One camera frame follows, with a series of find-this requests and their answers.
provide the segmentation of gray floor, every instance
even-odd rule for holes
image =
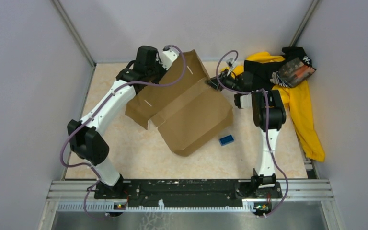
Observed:
[[[124,213],[97,221],[84,212],[58,212],[54,230],[323,230],[327,229],[320,202],[285,202],[267,219],[252,213]]]

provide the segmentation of open cardboard box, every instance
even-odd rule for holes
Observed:
[[[148,129],[157,127],[170,150],[189,156],[233,123],[232,105],[205,81],[209,78],[195,50],[185,52],[187,69],[170,87],[145,87],[126,106],[126,115]],[[160,84],[178,79],[183,71],[179,56]]]

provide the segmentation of pile of clothes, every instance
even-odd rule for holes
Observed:
[[[307,78],[316,69],[301,47],[285,47],[284,55],[269,52],[252,54],[243,66],[232,71],[233,77],[244,71],[253,74],[253,90],[279,90],[284,107],[290,109],[297,136],[307,158],[324,161],[325,153],[314,129],[314,119]]]

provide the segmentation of yellow garment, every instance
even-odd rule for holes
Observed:
[[[264,51],[252,54],[246,60],[267,63],[280,62],[285,59],[283,56],[271,56],[269,52]],[[244,68],[243,66],[237,66],[233,72],[238,76],[244,72]],[[290,108],[294,128],[302,149],[305,152],[305,156],[316,161],[324,161],[325,152],[314,129],[314,116],[312,114],[310,90],[307,80],[303,80],[295,88],[285,88],[275,85],[272,89],[279,90],[284,107]]]

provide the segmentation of white logo on black fabric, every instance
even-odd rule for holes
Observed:
[[[302,61],[305,62],[305,63],[307,63],[308,65],[311,64],[311,59],[308,56],[304,56],[302,58]]]

